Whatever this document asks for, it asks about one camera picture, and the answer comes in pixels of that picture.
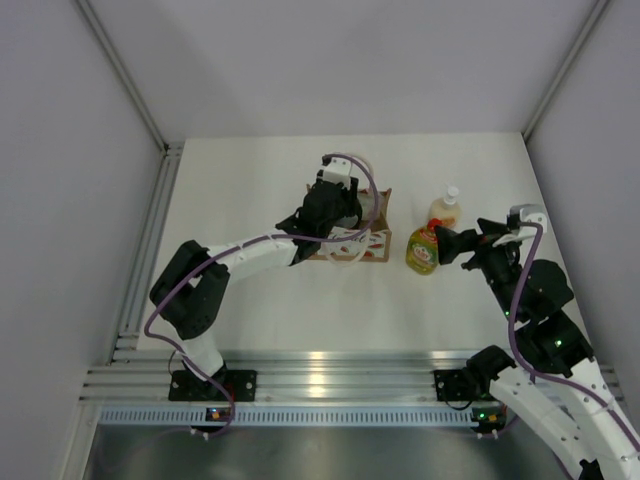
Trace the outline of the yellow dish soap bottle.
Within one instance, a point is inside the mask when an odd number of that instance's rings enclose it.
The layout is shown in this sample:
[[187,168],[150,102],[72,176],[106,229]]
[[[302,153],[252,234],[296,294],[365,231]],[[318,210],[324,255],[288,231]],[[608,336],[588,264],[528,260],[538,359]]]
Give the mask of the yellow dish soap bottle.
[[435,227],[441,225],[442,222],[439,219],[431,219],[409,237],[405,262],[410,269],[420,275],[433,273],[439,265]]

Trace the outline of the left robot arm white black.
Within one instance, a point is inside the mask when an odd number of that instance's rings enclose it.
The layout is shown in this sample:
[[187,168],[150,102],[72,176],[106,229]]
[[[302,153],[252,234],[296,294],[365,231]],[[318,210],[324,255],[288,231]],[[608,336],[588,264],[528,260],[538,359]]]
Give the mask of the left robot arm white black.
[[362,218],[358,180],[333,183],[318,178],[294,214],[257,240],[245,240],[212,255],[194,240],[184,242],[152,286],[149,300],[178,335],[178,350],[192,374],[191,387],[207,400],[226,386],[226,364],[213,324],[227,288],[273,267],[299,264],[316,254],[321,241],[345,219]]

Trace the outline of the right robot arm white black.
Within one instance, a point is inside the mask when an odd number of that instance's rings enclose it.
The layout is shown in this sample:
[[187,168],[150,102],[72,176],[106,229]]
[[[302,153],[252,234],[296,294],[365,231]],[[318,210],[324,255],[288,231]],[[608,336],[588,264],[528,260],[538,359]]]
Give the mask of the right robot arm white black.
[[561,267],[539,259],[540,214],[486,219],[477,230],[434,228],[439,261],[468,253],[507,319],[508,349],[491,345],[460,373],[477,397],[505,405],[551,449],[573,479],[636,479],[639,434],[604,380],[589,341],[564,312],[573,300]]

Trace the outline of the cream pump soap bottle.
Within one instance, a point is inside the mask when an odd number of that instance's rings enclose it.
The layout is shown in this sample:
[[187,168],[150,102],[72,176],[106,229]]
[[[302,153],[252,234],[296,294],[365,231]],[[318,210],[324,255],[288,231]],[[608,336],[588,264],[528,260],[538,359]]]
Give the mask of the cream pump soap bottle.
[[445,193],[436,198],[430,205],[428,220],[437,219],[442,225],[454,228],[461,217],[461,207],[458,202],[459,189],[453,185],[446,187]]

